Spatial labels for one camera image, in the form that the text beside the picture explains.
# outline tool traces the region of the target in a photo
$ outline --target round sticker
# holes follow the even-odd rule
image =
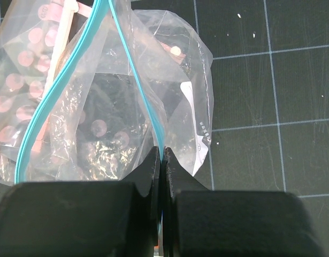
[[[21,66],[29,67],[34,61],[34,55],[31,51],[23,51],[18,55],[18,63]]]
[[[44,91],[44,86],[40,81],[35,80],[35,81],[31,82],[29,91],[30,91],[30,95],[32,97],[38,98],[38,97],[42,96],[43,91]]]
[[[6,85],[12,90],[21,89],[24,85],[24,79],[21,75],[13,73],[6,78]]]
[[[0,112],[7,112],[13,103],[13,99],[6,96],[0,96]]]
[[[37,44],[42,39],[43,30],[41,28],[33,28],[29,32],[28,38],[32,44]]]
[[[17,130],[13,126],[4,127],[0,131],[0,142],[7,143],[7,142],[11,141],[11,139],[16,134],[16,132],[17,132]]]
[[[95,120],[91,125],[91,131],[94,136],[96,137],[102,137],[107,132],[107,124],[101,119]]]
[[[181,52],[181,49],[177,46],[174,46],[170,49],[170,52],[173,54],[173,55],[176,55],[176,56],[180,56],[180,54],[182,53]]]
[[[48,47],[53,47],[55,45],[56,36],[57,36],[57,30],[55,29],[49,30],[45,36],[45,44]]]
[[[21,121],[31,120],[33,113],[35,112],[35,108],[30,105],[25,105],[17,109],[16,116]]]
[[[130,143],[130,137],[124,131],[119,131],[118,133],[116,133],[114,135],[114,138],[119,141],[121,149],[126,148]]]
[[[37,64],[37,69],[40,72],[46,72],[50,67],[50,58],[46,55],[42,55]]]

